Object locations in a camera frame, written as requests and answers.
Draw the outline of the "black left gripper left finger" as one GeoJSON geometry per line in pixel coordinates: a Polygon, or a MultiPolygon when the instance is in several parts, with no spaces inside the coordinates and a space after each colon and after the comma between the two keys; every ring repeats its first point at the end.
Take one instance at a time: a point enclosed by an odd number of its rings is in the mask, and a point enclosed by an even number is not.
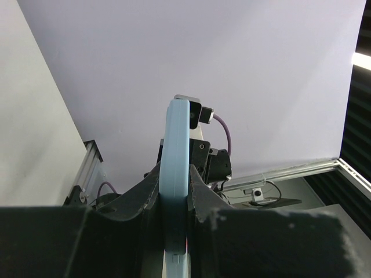
{"type": "Polygon", "coordinates": [[[1,208],[2,277],[161,277],[159,167],[99,209],[1,208]]]}

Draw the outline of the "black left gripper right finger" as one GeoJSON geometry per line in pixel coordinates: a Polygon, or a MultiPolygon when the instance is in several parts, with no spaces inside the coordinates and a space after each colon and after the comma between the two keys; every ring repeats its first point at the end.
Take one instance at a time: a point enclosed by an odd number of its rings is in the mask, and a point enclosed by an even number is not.
{"type": "Polygon", "coordinates": [[[330,213],[238,209],[190,166],[192,277],[363,277],[364,263],[330,213]]]}

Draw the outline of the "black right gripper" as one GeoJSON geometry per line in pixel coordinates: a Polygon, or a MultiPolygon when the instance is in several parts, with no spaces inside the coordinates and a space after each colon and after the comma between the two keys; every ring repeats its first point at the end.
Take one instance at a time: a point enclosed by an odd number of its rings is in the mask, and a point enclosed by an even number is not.
{"type": "Polygon", "coordinates": [[[216,149],[207,141],[190,139],[190,164],[193,164],[206,185],[231,177],[231,161],[226,149],[216,149]]]}

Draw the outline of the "light blue phone case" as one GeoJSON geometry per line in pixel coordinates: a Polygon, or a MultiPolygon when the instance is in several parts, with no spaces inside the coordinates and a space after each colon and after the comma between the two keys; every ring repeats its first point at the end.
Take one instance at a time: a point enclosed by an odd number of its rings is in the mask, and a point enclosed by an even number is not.
{"type": "Polygon", "coordinates": [[[167,114],[159,171],[167,277],[187,277],[190,102],[174,99],[167,114]]]}

